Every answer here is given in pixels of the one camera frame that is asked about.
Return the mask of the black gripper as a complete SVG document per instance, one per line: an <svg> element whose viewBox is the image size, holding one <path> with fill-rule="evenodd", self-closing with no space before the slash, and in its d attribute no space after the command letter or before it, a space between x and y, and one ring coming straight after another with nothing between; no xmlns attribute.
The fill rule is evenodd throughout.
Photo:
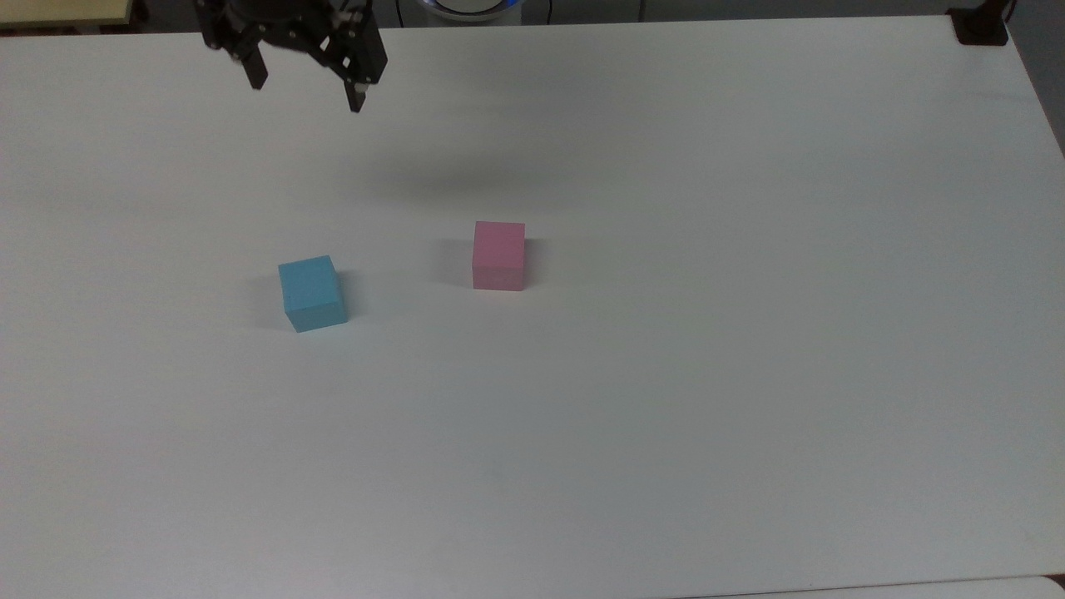
<svg viewBox="0 0 1065 599"><path fill-rule="evenodd" d="M194 11L204 45L242 65L253 90L269 76L263 44L311 56L334 72L356 114L387 68L372 1L196 1Z"/></svg>

